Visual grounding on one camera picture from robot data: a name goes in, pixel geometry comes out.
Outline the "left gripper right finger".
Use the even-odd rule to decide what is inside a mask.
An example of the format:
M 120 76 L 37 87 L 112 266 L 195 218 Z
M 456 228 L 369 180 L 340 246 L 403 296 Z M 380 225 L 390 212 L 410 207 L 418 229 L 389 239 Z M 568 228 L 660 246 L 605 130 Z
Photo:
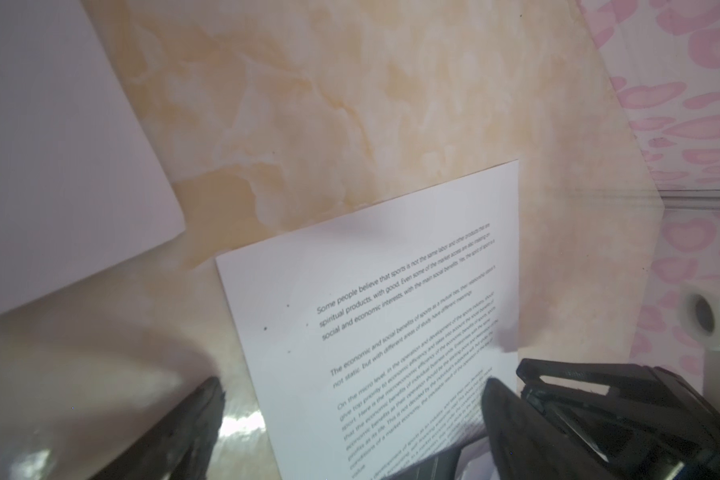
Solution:
M 502 479 L 610 479 L 612 474 L 558 432 L 499 379 L 487 380 L 482 415 Z

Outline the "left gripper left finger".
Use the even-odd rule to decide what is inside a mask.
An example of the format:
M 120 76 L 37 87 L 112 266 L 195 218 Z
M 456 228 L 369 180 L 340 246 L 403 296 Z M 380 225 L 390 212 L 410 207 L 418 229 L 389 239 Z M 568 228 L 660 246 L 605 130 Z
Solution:
M 224 405 L 220 380 L 207 378 L 92 478 L 205 479 Z

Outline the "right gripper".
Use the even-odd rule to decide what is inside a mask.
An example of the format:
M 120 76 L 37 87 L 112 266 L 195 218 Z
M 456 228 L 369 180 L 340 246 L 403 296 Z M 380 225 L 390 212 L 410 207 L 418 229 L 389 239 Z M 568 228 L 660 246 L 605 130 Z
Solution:
M 526 358 L 521 398 L 603 467 L 601 479 L 720 479 L 720 413 L 663 368 Z M 560 398 L 594 392 L 543 377 L 604 386 L 604 412 Z

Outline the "black and white folder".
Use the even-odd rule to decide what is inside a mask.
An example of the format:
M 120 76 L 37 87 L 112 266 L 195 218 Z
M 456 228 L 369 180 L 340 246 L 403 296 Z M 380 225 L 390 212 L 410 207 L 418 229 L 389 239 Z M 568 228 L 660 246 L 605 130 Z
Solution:
M 393 476 L 394 480 L 498 479 L 487 439 L 437 453 Z

